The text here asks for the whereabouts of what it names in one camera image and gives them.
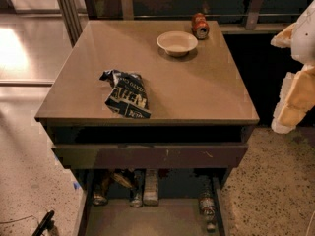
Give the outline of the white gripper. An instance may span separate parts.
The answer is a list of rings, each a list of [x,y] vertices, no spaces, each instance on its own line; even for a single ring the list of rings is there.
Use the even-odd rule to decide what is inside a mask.
[[[290,48],[294,60],[302,64],[315,64],[315,0],[293,23],[275,35],[271,44]],[[297,73],[287,72],[280,91],[272,130],[287,134],[294,130],[306,113],[315,106],[315,67],[304,66]]]

